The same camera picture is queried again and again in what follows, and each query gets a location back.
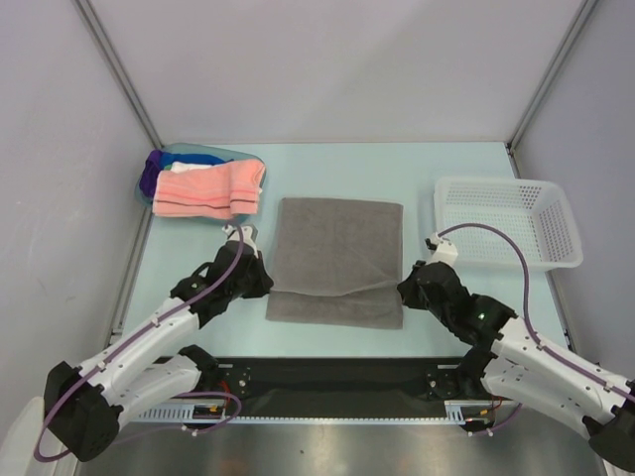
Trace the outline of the grey terry towel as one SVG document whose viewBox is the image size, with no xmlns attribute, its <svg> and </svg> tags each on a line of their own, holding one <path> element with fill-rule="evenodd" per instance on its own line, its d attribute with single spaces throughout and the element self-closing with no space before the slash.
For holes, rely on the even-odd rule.
<svg viewBox="0 0 635 476">
<path fill-rule="evenodd" d="M 266 317 L 400 329 L 402 265 L 402 205 L 286 197 L 279 207 Z"/>
</svg>

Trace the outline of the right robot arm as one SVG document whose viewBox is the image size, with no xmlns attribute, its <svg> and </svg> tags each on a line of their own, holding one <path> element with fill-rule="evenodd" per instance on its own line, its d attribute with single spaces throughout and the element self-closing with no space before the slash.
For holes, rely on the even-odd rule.
<svg viewBox="0 0 635 476">
<path fill-rule="evenodd" d="M 417 262 L 397 290 L 407 308 L 431 313 L 469 345 L 459 391 L 489 393 L 550 417 L 582 436 L 603 460 L 634 470 L 634 383 L 538 333 L 499 300 L 471 293 L 455 270 Z"/>
</svg>

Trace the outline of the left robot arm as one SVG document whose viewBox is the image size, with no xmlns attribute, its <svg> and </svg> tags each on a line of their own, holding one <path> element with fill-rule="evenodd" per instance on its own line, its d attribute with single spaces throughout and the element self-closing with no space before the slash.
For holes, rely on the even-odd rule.
<svg viewBox="0 0 635 476">
<path fill-rule="evenodd" d="M 163 352 L 225 313 L 237 298 L 261 298 L 273 286 L 254 228 L 239 226 L 213 261 L 180 280 L 126 338 L 76 366 L 60 362 L 45 386 L 44 427 L 81 462 L 107 449 L 132 419 L 174 397 L 220 399 L 240 412 L 217 361 L 196 345 L 165 363 Z"/>
</svg>

